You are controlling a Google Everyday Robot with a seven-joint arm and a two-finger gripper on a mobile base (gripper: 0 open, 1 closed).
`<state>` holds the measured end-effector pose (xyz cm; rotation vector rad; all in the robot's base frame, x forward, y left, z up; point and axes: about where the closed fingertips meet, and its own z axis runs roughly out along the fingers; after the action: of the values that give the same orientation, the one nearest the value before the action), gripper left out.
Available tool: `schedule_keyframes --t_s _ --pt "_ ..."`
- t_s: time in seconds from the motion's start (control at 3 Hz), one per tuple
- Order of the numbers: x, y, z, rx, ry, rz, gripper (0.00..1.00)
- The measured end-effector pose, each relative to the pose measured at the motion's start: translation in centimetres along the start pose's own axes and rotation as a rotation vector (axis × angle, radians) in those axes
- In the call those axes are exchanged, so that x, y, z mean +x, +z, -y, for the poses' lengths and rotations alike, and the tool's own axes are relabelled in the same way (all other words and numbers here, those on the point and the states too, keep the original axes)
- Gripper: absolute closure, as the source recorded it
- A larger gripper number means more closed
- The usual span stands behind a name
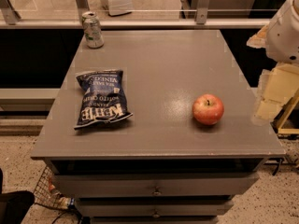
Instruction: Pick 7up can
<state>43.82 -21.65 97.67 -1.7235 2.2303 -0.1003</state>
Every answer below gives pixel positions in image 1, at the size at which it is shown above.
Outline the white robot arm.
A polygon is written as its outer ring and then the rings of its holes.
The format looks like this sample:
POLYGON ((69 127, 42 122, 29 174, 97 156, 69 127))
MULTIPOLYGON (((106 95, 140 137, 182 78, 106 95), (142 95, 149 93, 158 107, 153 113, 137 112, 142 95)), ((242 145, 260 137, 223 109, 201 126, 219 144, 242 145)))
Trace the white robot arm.
POLYGON ((262 125, 272 121, 299 89, 299 0, 286 0, 247 46, 265 48, 266 56, 277 63, 259 78, 251 121, 262 125))

